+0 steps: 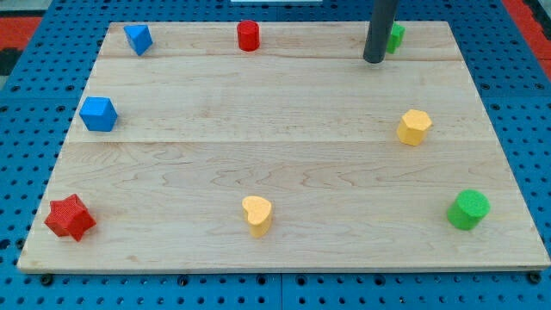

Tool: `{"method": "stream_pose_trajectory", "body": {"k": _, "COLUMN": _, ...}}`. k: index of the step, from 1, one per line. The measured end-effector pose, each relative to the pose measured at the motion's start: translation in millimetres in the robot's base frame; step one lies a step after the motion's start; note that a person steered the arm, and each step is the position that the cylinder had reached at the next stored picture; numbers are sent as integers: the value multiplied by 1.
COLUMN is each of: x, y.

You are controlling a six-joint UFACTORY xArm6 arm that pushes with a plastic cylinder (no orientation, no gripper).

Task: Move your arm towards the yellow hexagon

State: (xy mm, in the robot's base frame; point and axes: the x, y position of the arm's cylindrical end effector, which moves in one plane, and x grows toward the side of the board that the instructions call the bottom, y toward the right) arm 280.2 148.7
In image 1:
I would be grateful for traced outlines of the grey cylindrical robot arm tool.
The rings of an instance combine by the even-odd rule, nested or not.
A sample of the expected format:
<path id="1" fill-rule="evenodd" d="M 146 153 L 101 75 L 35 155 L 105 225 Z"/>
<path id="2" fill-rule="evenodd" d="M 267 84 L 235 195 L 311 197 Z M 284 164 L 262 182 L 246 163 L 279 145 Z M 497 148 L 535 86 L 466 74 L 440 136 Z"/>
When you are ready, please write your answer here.
<path id="1" fill-rule="evenodd" d="M 398 7 L 399 0 L 374 0 L 363 51 L 363 59 L 368 63 L 379 64 L 384 60 Z"/>

